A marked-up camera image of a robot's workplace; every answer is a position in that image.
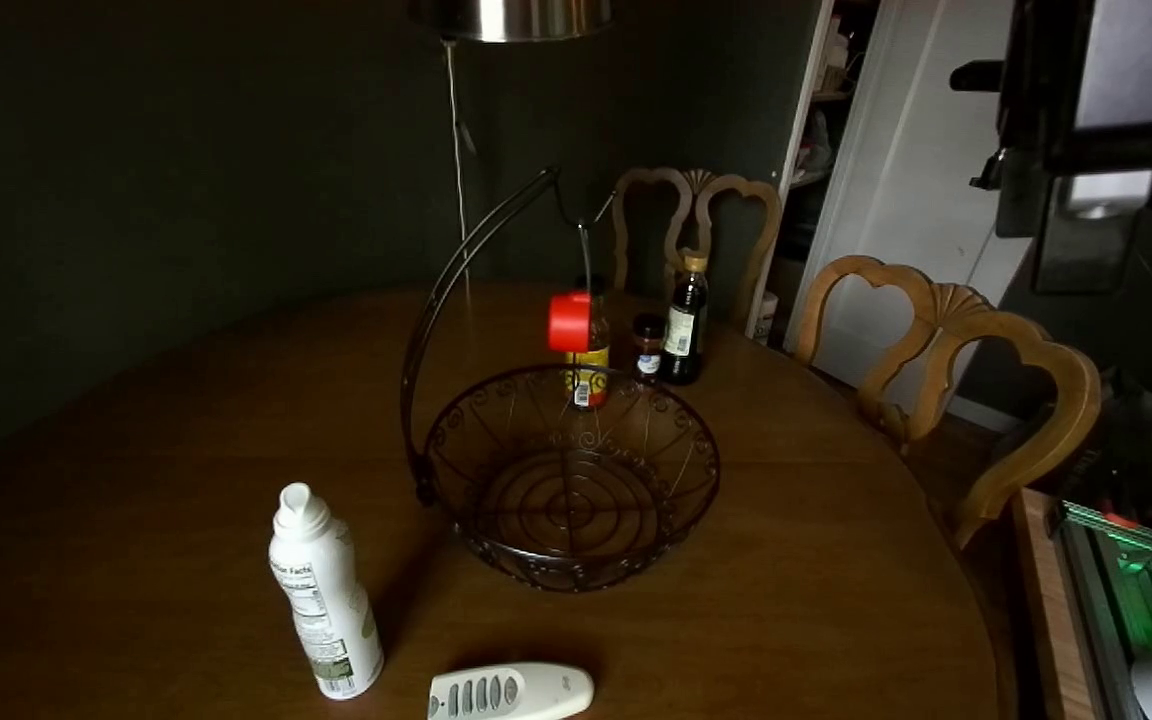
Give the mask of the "yellow label bottle red cap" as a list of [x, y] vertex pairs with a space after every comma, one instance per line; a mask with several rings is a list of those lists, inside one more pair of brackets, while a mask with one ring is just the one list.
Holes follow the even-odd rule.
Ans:
[[564, 361], [564, 389], [578, 412], [609, 401], [609, 321], [595, 290], [556, 290], [547, 301], [547, 346]]

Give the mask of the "tall dark syrup bottle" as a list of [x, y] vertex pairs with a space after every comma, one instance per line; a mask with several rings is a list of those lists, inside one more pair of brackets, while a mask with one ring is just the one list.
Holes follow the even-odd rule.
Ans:
[[663, 367], [670, 385], [698, 377], [698, 327], [707, 308], [707, 256], [689, 248], [663, 312]]

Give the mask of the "white spray bottle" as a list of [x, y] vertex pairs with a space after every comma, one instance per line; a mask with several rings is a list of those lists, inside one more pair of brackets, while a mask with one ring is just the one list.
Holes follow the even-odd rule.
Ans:
[[305, 485], [277, 497], [268, 570], [326, 701], [360, 701], [385, 669], [379, 628], [354, 576], [348, 525]]

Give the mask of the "small dark jar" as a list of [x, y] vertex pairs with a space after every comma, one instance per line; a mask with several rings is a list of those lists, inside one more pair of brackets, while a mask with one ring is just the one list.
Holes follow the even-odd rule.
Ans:
[[632, 323], [632, 339], [637, 339], [637, 377], [655, 380], [659, 377], [659, 354], [663, 354], [663, 321], [643, 312]]

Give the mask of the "far wooden chair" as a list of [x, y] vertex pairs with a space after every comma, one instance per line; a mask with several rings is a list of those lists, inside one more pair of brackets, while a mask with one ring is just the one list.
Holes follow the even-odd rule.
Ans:
[[602, 270], [616, 290], [663, 290], [679, 253], [707, 256], [711, 312], [753, 335], [781, 241], [771, 180], [707, 168], [627, 168], [609, 197]]

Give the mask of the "wooden chair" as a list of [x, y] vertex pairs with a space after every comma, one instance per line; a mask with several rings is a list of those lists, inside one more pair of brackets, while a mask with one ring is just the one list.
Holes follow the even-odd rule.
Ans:
[[854, 404], [901, 452], [923, 443], [958, 392], [1011, 419], [1003, 449], [953, 507], [953, 544], [967, 549], [1034, 478], [1061, 472], [1100, 424], [1100, 367], [1043, 323], [994, 308], [967, 283], [913, 264], [837, 256], [804, 289], [790, 354], [824, 346], [827, 301], [860, 279], [907, 301], [907, 327], [863, 367]]
[[781, 241], [771, 180], [707, 168], [627, 168], [609, 197], [602, 270], [616, 290], [663, 290], [679, 253], [707, 256], [711, 312], [753, 335]]

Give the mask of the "near wooden chair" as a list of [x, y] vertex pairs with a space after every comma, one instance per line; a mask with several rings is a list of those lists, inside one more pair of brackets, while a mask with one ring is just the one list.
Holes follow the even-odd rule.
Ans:
[[907, 327], [863, 367], [854, 404], [901, 452], [923, 443], [958, 392], [1011, 419], [1003, 449], [953, 507], [953, 544], [967, 549], [1034, 478], [1061, 472], [1100, 424], [1100, 367], [1043, 323], [994, 308], [967, 283], [913, 264], [837, 256], [804, 289], [790, 354], [824, 346], [827, 301], [860, 279], [907, 301]]

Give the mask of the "white remote control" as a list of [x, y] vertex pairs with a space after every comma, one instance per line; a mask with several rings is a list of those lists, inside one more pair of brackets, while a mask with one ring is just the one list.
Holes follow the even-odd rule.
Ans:
[[478, 664], [429, 685], [429, 720], [572, 720], [590, 695], [590, 675], [572, 664]]

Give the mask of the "silver metal lamp shade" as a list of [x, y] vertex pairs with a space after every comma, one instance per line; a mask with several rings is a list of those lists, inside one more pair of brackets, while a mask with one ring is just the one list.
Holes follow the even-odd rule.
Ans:
[[613, 0], [409, 0], [409, 11], [467, 45], [558, 45], [613, 22]]

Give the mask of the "black monitor equipment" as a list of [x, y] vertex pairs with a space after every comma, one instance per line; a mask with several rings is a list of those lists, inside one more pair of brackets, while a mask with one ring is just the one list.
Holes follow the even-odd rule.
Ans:
[[1011, 0], [998, 59], [949, 73], [994, 94], [994, 152], [972, 175], [993, 228], [1028, 237], [1028, 289], [1100, 294], [1152, 217], [1152, 0]]

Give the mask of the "green box at edge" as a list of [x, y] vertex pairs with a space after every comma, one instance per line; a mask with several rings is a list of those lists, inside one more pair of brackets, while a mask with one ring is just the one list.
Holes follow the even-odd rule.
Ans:
[[1061, 498], [1061, 540], [1095, 625], [1117, 630], [1130, 658], [1152, 656], [1152, 529]]

